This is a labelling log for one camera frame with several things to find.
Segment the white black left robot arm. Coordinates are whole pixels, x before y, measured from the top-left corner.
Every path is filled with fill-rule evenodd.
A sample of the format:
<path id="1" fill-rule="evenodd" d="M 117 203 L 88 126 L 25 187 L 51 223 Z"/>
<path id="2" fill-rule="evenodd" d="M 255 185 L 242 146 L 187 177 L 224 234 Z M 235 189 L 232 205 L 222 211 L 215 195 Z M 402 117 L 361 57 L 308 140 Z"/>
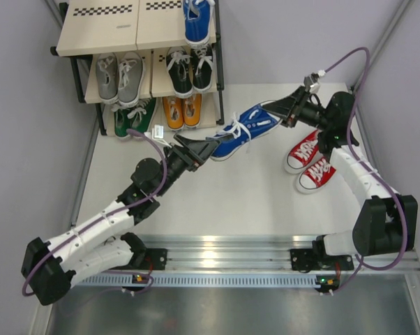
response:
<path id="1" fill-rule="evenodd" d="M 174 139 L 174 144 L 156 149 L 159 161 L 142 159 L 129 187 L 98 214 L 59 236 L 47 241 L 36 237 L 27 244 L 21 268 L 23 296 L 36 296 L 48 306 L 90 276 L 116 267 L 139 269 L 145 263 L 147 248 L 128 229 L 150 217 L 160 206 L 156 198 L 185 171 L 200 168 L 220 145 L 214 138 Z"/>

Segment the grey sneaker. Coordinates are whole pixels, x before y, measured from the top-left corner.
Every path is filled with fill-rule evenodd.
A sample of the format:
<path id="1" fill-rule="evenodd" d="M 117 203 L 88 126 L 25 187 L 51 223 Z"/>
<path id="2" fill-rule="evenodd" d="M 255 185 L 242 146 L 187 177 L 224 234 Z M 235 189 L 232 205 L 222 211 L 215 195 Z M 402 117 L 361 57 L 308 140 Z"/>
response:
<path id="1" fill-rule="evenodd" d="M 133 107 L 140 99 L 145 62 L 136 52 L 127 52 L 119 63 L 118 99 L 123 107 Z"/>
<path id="2" fill-rule="evenodd" d="M 102 102 L 111 105 L 118 97 L 118 61 L 115 53 L 100 54 L 96 61 L 98 95 Z"/>

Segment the black sneaker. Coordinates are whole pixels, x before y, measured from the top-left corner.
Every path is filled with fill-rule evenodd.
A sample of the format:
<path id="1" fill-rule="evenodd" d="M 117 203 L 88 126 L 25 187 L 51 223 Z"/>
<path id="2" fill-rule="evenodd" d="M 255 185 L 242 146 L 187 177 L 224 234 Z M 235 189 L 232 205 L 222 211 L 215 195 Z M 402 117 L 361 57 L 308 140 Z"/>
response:
<path id="1" fill-rule="evenodd" d="M 193 69 L 193 88 L 196 92 L 203 94 L 210 90 L 212 85 L 213 48 L 211 45 L 205 45 L 192 49 L 190 56 Z"/>
<path id="2" fill-rule="evenodd" d="M 190 55 L 183 47 L 171 47 L 167 51 L 165 64 L 175 96 L 188 98 L 193 94 L 190 80 Z"/>

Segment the green sneaker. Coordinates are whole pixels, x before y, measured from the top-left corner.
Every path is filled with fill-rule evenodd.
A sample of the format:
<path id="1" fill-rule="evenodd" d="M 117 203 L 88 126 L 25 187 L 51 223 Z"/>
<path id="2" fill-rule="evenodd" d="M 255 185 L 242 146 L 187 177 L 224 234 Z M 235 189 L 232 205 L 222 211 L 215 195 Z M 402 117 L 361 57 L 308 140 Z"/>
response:
<path id="1" fill-rule="evenodd" d="M 140 99 L 128 113 L 130 128 L 139 133 L 147 132 L 151 127 L 153 116 L 157 110 L 157 98 Z"/>
<path id="2" fill-rule="evenodd" d="M 130 108 L 122 107 L 120 104 L 116 103 L 112 106 L 111 109 L 114 117 L 114 134 L 121 140 L 127 140 L 130 135 L 127 133 L 127 130 L 130 128 L 130 118 L 129 114 L 131 112 Z"/>

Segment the orange sneaker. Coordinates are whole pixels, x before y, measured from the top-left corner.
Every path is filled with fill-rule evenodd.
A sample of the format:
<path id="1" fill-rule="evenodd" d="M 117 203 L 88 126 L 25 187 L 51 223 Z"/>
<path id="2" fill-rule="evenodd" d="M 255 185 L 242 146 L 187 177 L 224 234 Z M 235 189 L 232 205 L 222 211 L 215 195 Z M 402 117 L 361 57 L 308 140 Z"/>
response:
<path id="1" fill-rule="evenodd" d="M 172 131 L 180 131 L 184 127 L 182 100 L 176 96 L 164 96 L 162 103 L 167 126 Z"/>
<path id="2" fill-rule="evenodd" d="M 202 95 L 193 94 L 183 99 L 183 120 L 188 128 L 197 128 L 201 120 Z"/>

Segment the blue sneaker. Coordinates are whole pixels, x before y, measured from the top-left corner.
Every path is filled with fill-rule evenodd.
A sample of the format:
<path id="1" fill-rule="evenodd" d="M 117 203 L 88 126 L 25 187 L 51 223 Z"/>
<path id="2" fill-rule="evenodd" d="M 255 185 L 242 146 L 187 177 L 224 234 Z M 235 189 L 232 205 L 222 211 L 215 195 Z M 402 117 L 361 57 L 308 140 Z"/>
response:
<path id="1" fill-rule="evenodd" d="M 211 159 L 224 161 L 230 158 L 242 146 L 270 133 L 280 123 L 281 119 L 268 113 L 261 103 L 241 114 L 234 113 L 231 122 L 211 136 L 220 141 Z"/>
<path id="2" fill-rule="evenodd" d="M 185 41 L 191 48 L 199 48 L 209 42 L 215 5 L 212 0 L 183 1 Z"/>

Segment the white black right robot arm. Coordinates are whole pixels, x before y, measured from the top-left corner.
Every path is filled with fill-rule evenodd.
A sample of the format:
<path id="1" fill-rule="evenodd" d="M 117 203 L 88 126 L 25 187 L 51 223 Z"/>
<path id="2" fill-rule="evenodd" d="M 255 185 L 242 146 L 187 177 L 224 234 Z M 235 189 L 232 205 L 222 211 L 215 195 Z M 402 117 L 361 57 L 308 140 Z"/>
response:
<path id="1" fill-rule="evenodd" d="M 308 89 L 298 87 L 263 108 L 281 119 L 285 127 L 303 122 L 320 130 L 320 153 L 342 176 L 361 207 L 351 230 L 314 241 L 313 261 L 317 267 L 329 269 L 340 255 L 355 255 L 363 264 L 366 257 L 395 253 L 394 261 L 379 268 L 393 269 L 414 247 L 418 203 L 413 196 L 401 195 L 390 187 L 361 153 L 351 131 L 358 97 L 339 91 L 326 107 L 313 103 L 312 97 Z"/>

